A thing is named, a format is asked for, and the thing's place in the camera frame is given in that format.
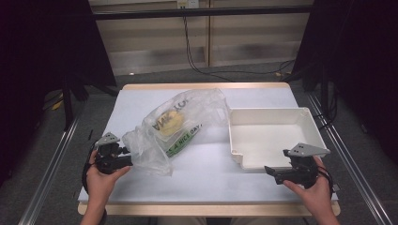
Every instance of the white tabletop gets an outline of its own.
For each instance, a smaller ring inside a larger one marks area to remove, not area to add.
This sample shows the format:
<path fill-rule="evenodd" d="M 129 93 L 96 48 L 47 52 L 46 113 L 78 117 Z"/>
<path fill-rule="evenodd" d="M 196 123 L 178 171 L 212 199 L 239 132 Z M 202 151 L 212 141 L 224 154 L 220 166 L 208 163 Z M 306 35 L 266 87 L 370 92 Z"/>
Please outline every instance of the white tabletop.
<path fill-rule="evenodd" d="M 144 117 L 164 101 L 187 89 L 122 90 L 106 132 L 121 137 L 140 126 Z M 288 85 L 275 88 L 221 88 L 231 108 L 297 108 Z M 121 177 L 109 204 L 259 204 L 299 203 L 297 195 L 276 185 L 261 171 L 245 171 L 231 157 L 228 127 L 199 131 L 191 143 L 172 160 L 170 176 L 132 170 Z M 88 196 L 82 189 L 79 201 Z"/>

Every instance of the metal rail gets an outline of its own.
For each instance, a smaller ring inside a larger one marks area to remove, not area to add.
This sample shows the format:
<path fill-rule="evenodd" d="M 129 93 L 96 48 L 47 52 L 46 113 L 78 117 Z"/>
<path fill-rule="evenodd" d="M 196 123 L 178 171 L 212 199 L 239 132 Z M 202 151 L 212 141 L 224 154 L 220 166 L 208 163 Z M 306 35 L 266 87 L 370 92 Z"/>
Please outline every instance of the metal rail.
<path fill-rule="evenodd" d="M 314 107 L 314 110 L 317 114 L 322 114 L 321 104 L 318 98 L 314 94 L 308 95 L 311 104 Z M 369 209 L 377 221 L 377 224 L 385 225 L 385 224 L 393 224 L 384 209 L 383 203 L 378 199 L 375 192 L 370 187 L 369 183 L 366 181 L 363 176 L 360 168 L 358 167 L 355 160 L 351 157 L 347 147 L 345 146 L 343 140 L 341 139 L 339 133 L 334 128 L 333 124 L 327 124 L 327 120 L 324 116 L 319 116 L 320 121 L 323 126 L 325 126 L 326 132 L 328 133 L 330 140 L 333 142 L 334 147 L 339 153 L 344 165 L 346 166 L 348 172 L 351 175 L 355 185 L 357 186 L 360 194 L 362 195 L 363 200 L 365 200 Z"/>
<path fill-rule="evenodd" d="M 160 9 L 144 11 L 118 11 L 118 12 L 95 12 L 93 14 L 73 15 L 50 15 L 54 19 L 68 21 L 75 20 L 126 20 L 126 19 L 148 19 L 148 18 L 172 18 L 172 17 L 201 17 L 201 16 L 233 16 L 233 15 L 258 15 L 258 14 L 289 14 L 322 12 L 325 10 L 337 10 L 338 6 L 285 6 L 285 7 L 207 7 L 207 8 L 185 8 L 185 9 Z"/>
<path fill-rule="evenodd" d="M 82 115 L 84 105 L 85 102 L 80 103 L 77 109 L 76 117 L 69 126 L 69 129 L 64 131 L 61 141 L 56 147 L 53 158 L 51 159 L 45 174 L 41 178 L 40 184 L 38 185 L 32 200 L 28 204 L 20 222 L 18 223 L 19 225 L 35 224 L 36 219 L 38 218 L 38 213 L 40 212 L 41 207 L 43 206 L 44 201 L 50 191 L 51 184 L 56 176 L 56 172 L 61 164 L 62 158 L 68 149 L 71 138 L 73 137 L 73 133 Z"/>

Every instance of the white tray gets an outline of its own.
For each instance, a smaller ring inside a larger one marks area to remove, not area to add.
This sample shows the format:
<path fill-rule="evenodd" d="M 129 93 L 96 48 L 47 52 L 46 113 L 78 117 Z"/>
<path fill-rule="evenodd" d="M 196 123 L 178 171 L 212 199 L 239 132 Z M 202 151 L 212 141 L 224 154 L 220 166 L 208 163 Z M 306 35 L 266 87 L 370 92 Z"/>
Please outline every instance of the white tray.
<path fill-rule="evenodd" d="M 229 134 L 231 154 L 243 169 L 290 167 L 283 150 L 298 143 L 326 148 L 307 108 L 233 109 Z"/>

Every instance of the transparent plastic bag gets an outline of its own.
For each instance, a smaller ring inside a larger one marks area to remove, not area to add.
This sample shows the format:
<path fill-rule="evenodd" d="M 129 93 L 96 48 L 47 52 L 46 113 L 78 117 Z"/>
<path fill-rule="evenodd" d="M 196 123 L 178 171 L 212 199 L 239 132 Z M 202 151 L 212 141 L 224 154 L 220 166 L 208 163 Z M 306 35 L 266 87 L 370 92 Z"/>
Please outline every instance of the transparent plastic bag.
<path fill-rule="evenodd" d="M 230 109 L 220 89 L 180 93 L 127 132 L 122 141 L 135 167 L 158 175 L 172 175 L 169 158 L 177 155 L 202 127 L 227 126 Z"/>

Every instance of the hand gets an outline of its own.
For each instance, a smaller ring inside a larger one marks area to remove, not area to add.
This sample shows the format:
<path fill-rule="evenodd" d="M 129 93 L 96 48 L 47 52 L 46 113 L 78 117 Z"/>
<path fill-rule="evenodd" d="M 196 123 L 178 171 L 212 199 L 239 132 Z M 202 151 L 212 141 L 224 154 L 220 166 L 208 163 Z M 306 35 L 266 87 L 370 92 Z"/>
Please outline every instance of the hand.
<path fill-rule="evenodd" d="M 130 166 L 124 167 L 112 174 L 104 174 L 97 168 L 95 157 L 97 150 L 93 151 L 89 163 L 91 167 L 87 171 L 88 205 L 81 224 L 99 224 L 105 205 L 114 190 L 115 183 L 122 175 L 130 170 Z"/>
<path fill-rule="evenodd" d="M 318 157 L 314 157 L 314 160 L 319 167 L 325 168 Z M 320 225 L 339 224 L 331 209 L 329 183 L 327 178 L 319 175 L 316 178 L 315 184 L 308 189 L 304 189 L 288 180 L 284 180 L 283 184 L 300 196 L 305 207 L 310 211 Z"/>

